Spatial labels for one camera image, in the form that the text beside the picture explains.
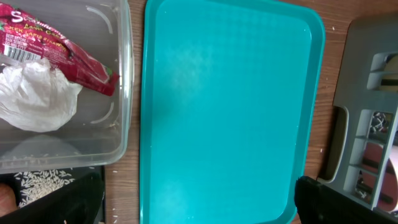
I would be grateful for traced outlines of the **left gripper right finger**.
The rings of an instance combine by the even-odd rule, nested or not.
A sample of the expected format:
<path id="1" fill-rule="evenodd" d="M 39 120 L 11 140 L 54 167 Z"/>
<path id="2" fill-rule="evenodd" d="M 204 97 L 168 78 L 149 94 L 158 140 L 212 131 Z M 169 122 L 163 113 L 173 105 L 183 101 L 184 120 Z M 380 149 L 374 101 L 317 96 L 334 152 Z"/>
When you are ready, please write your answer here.
<path id="1" fill-rule="evenodd" d="M 294 203 L 303 224 L 397 223 L 307 176 L 295 183 Z"/>

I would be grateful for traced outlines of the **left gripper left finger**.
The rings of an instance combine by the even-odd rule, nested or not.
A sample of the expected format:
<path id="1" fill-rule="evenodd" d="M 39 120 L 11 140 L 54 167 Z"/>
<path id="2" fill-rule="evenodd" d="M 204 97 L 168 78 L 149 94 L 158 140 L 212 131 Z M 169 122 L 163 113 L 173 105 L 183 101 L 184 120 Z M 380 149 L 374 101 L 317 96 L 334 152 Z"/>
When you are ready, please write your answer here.
<path id="1" fill-rule="evenodd" d="M 88 173 L 76 181 L 1 217 L 12 224 L 94 224 L 103 214 L 104 180 Z"/>

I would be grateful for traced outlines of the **white rice pile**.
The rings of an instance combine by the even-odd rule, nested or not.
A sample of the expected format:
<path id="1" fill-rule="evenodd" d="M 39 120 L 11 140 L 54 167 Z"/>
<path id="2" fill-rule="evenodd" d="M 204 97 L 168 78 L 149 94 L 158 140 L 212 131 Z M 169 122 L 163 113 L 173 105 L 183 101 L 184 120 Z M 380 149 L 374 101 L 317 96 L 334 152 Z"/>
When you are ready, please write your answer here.
<path id="1" fill-rule="evenodd" d="M 21 198 L 17 200 L 17 206 L 22 208 L 72 183 L 75 179 L 64 170 L 52 169 L 18 172 L 14 175 L 14 180 L 21 186 Z"/>

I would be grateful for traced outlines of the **white napkin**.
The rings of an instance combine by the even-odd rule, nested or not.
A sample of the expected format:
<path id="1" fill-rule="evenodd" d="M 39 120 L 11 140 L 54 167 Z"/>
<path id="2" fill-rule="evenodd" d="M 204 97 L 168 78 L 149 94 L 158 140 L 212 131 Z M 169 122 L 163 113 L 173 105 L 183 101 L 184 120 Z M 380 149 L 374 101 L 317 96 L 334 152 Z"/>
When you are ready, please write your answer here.
<path id="1" fill-rule="evenodd" d="M 82 89 L 52 68 L 46 58 L 5 67 L 1 72 L 1 119 L 24 131 L 56 131 L 75 115 Z"/>

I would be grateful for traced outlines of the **red snack wrapper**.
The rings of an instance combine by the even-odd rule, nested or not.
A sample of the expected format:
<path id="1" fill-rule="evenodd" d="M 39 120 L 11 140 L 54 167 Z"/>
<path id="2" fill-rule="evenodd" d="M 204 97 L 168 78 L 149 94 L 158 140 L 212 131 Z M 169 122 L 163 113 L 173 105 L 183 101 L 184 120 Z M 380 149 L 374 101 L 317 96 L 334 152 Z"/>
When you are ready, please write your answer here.
<path id="1" fill-rule="evenodd" d="M 77 84 L 111 96 L 119 75 L 57 29 L 33 15 L 1 3 L 1 54 L 18 62 L 46 58 Z"/>

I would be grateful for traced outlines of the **brown carrot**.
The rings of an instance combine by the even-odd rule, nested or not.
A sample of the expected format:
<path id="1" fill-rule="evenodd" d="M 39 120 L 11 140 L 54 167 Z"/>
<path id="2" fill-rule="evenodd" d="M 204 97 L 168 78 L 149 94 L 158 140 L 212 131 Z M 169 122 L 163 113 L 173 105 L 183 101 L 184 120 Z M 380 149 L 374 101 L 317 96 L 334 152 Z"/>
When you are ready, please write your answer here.
<path id="1" fill-rule="evenodd" d="M 13 189 L 6 185 L 0 186 L 0 217 L 17 210 L 16 196 Z"/>

